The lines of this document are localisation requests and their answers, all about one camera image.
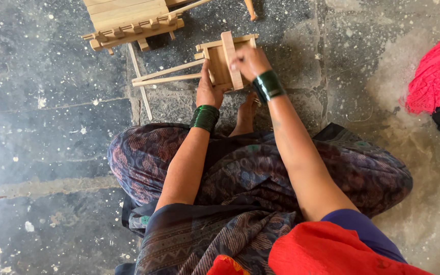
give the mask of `woman's hand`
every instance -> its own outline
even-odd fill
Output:
[[[273,68],[266,58],[266,54],[260,48],[254,49],[245,45],[236,51],[237,57],[230,60],[230,69],[233,71],[240,70],[242,75],[252,82],[256,77]]]
[[[217,109],[220,109],[223,101],[223,91],[214,90],[212,82],[210,80],[210,60],[205,59],[203,68],[201,69],[201,79],[196,93],[196,106],[211,105]]]

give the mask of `woman's left hand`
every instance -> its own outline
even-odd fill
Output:
[[[203,68],[201,69],[201,79],[196,94],[196,106],[211,105],[217,109],[220,109],[223,101],[223,91],[214,90],[212,82],[210,80],[210,60],[205,59]]]

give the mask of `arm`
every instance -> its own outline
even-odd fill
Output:
[[[243,47],[231,61],[231,69],[240,70],[249,81],[272,70],[261,49]],[[288,96],[268,101],[274,136],[281,159],[304,217],[320,221],[339,209],[358,210],[334,183]]]
[[[205,59],[197,89],[196,105],[212,105],[219,109],[223,101],[223,91],[213,90],[208,66],[209,61]],[[210,133],[207,130],[198,127],[190,129],[169,164],[156,211],[172,203],[193,204],[195,202],[209,140]]]

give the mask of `red cloth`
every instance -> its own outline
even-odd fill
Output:
[[[218,255],[206,275],[249,275],[249,272],[229,256]]]
[[[268,264],[276,275],[430,274],[376,254],[356,231],[331,222],[297,225],[274,243]]]
[[[415,78],[408,85],[407,111],[432,114],[440,107],[440,42],[420,60]]]

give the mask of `foot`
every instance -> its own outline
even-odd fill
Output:
[[[245,102],[239,107],[237,111],[237,125],[234,131],[229,135],[235,136],[239,134],[249,134],[253,133],[253,122],[254,116],[256,115],[256,110],[258,107],[259,99],[255,92],[247,95]]]

